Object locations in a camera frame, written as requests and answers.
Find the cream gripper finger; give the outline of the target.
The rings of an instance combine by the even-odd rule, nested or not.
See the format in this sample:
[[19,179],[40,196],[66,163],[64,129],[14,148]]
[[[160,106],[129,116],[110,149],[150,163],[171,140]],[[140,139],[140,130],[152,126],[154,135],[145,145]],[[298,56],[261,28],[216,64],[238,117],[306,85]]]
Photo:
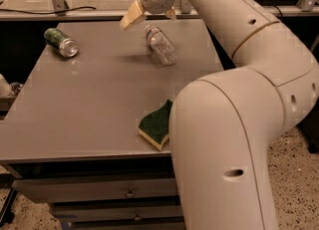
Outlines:
[[165,16],[171,20],[175,20],[176,19],[176,14],[175,14],[175,10],[173,7],[171,7],[170,9],[168,9],[165,13]]
[[120,28],[122,30],[128,30],[132,26],[139,24],[146,18],[145,9],[140,0],[136,0],[128,9],[120,21]]

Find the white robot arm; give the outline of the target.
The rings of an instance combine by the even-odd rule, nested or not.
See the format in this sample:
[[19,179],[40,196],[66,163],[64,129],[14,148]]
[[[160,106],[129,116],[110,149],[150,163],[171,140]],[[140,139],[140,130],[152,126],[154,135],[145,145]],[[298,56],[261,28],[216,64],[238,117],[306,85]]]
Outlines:
[[[121,21],[170,14],[175,0],[139,0]],[[278,230],[267,166],[273,139],[318,99],[319,65],[254,0],[188,0],[234,62],[173,102],[169,146],[186,230]]]

